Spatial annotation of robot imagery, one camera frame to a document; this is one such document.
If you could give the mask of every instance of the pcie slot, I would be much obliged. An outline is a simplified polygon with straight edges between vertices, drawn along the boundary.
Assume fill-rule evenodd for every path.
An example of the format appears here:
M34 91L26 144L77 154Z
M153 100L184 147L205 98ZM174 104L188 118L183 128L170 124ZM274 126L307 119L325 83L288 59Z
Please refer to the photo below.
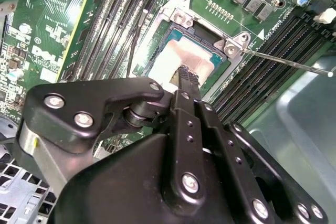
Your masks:
M284 38L290 31L292 31L299 20L295 19L293 16L288 17L284 23L277 30L277 36L271 36L260 48L259 52L268 54L271 50L280 42L279 38ZM235 95L236 90L243 85L244 81L248 79L257 69L260 64L265 62L265 60L258 57L252 57L244 69L233 79L229 86L223 90L213 102L213 106L216 111L219 111L223 107L227 100Z
M109 0L109 1L108 0L102 0L103 4L100 5L99 9L96 12L96 15L93 19L94 22L90 27L90 32L89 32L87 38L85 39L85 42L83 43L83 48L80 52L78 60L75 63L75 66L73 68L74 74L73 74L72 81L74 81L76 76L78 76L78 73L79 73L82 66L85 67L83 72L87 71L87 65L90 64L91 58L94 57L92 55L93 47L90 47L90 46L92 44L95 44L97 42L97 40L99 39L99 37L101 36L101 34L98 33L98 36L96 37L96 31L100 30L99 28L102 25L101 22L103 20L105 20L105 18L108 15L108 12L104 13L104 11L103 11L104 8L105 8L105 3L108 3L107 9L110 10L112 5L114 4L114 1L115 0Z
M306 48L306 52L298 54L296 61L299 63L305 63L312 54L314 54L318 49L320 49L325 41L322 38L317 38L309 40L309 42L314 43L313 48ZM268 97L272 97L278 89L296 72L296 69L288 66L284 66L278 69L277 74L270 76L269 82L267 85L264 85L262 88L258 89L257 92L251 93L248 100L245 99L244 104L240 104L233 113L227 114L222 122L226 123L232 120L243 122L248 119L253 112L259 108L264 102L267 101Z

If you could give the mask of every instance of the black ram slot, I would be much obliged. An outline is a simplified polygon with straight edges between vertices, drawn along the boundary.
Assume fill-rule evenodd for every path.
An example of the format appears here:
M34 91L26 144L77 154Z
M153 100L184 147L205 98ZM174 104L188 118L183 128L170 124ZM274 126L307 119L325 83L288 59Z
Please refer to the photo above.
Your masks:
M260 48L259 52L305 63L326 39L299 18L290 17ZM217 97L214 107L223 123L243 122L297 70L270 60L253 57L242 72Z
M312 36L308 40L304 41L300 49L295 49L295 59L298 63L305 63L310 59L311 55L314 54L321 46L324 44L324 40L318 36ZM307 45L314 44L314 48L309 48ZM261 105L269 100L274 94L277 93L278 89L297 71L295 68L276 63L276 67L273 67L270 73L267 74L267 80L262 82L260 85L254 87L248 95L241 99L235 106L236 109L228 112L223 118L222 122L227 123L229 121L235 120L238 122L243 122L249 116L251 116Z
M289 17L286 19L279 27L279 30L277 31L276 36L271 36L260 48L259 52L263 52L265 54L270 53L270 51L276 46L277 43L279 43L278 38L282 38L286 36L299 22L299 20L295 19L294 17ZM220 110L221 107L223 107L227 100L235 95L236 90L239 89L241 85L243 85L244 81L249 78L251 74L253 74L260 64L264 62L263 59L260 59L258 57L253 57L250 59L248 64L244 67L244 70L241 71L229 84L229 86L221 92L221 94L215 99L213 106L216 109L216 111Z

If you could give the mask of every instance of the white label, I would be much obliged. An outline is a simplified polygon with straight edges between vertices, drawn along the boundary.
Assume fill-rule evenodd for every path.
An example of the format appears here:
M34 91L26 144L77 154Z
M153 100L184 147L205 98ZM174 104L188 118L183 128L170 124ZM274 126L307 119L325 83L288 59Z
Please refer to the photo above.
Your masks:
M57 73L54 73L49 69L42 68L40 79L48 81L50 83L55 83L57 80Z

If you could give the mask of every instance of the black bracket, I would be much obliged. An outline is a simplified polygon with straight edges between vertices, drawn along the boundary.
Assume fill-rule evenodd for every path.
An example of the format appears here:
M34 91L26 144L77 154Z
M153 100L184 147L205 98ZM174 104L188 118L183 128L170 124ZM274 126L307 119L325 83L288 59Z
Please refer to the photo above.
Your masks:
M67 152L83 153L97 140L121 134L125 128L130 131L124 109L139 101L159 101L163 94L154 80L145 77L39 85L27 93L21 124L25 121L35 134ZM44 100L50 95L60 97L64 106L47 106ZM76 124L78 113L92 117L93 125Z

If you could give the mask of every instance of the screw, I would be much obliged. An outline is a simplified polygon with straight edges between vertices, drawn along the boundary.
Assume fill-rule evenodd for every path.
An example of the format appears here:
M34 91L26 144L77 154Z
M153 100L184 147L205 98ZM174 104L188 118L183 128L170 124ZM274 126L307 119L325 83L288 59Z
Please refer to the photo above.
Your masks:
M311 210L313 210L313 212L314 212L314 214L316 215L317 218L323 219L323 214L321 213L321 211L318 209L317 206L312 205Z
M227 53L228 53L229 55L234 54L234 52L235 52L235 49L232 48L232 47L230 47L230 48L227 49Z
M52 109L60 109L65 105L64 100L56 95L50 95L46 97L44 99L44 103Z
M205 108L206 108L207 110L209 110L209 111L212 110L212 107L211 107L209 104L206 103L204 106L205 106Z
M182 184L189 193L194 194L198 191L198 182L196 178L191 174L186 173L183 175Z
M309 219L309 213L304 205L298 204L298 209L306 219Z
M189 95L186 92L182 92L181 94L185 99L189 100Z
M154 82L151 82L149 86L151 86L151 88L154 89L155 91L160 90L159 86Z
M174 20L176 23L182 24L185 21L185 17L180 13L176 13L174 16Z
M253 207L260 217L262 217L263 219L267 219L268 217L267 208L259 199L253 200Z
M78 113L75 115L75 123L82 128L88 128L93 125L93 118L88 114Z
M248 37L247 37L247 35L244 34L244 35L241 36L240 39L241 39L242 42L246 42Z
M238 124L234 124L233 127L235 128L236 131L242 132L242 129Z

